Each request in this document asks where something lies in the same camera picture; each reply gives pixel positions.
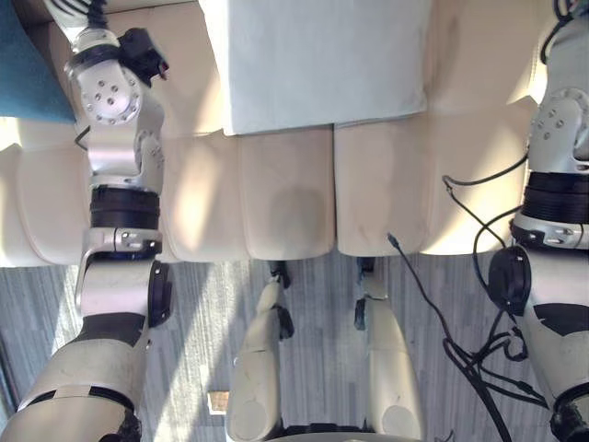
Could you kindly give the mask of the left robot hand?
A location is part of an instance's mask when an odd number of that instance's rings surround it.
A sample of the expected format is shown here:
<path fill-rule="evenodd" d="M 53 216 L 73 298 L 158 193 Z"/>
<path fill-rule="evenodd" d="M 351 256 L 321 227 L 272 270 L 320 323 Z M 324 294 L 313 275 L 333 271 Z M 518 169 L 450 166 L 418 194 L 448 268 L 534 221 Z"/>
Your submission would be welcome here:
<path fill-rule="evenodd" d="M 45 0 L 55 23 L 66 35 L 77 36 L 85 29 L 106 29 L 103 0 Z"/>

